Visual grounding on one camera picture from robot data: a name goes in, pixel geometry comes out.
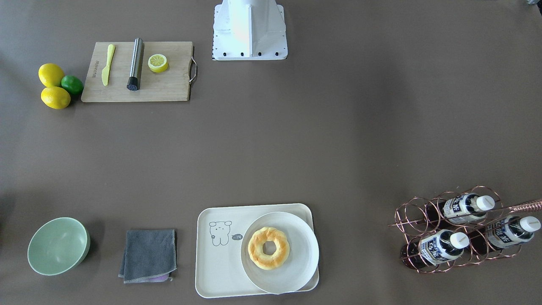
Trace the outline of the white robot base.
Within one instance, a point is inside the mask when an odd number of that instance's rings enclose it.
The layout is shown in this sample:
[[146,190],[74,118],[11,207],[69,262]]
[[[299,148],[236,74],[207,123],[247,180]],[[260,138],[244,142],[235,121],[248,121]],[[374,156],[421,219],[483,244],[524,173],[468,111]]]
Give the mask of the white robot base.
[[285,12],[274,0],[224,0],[214,8],[215,61],[284,60]]

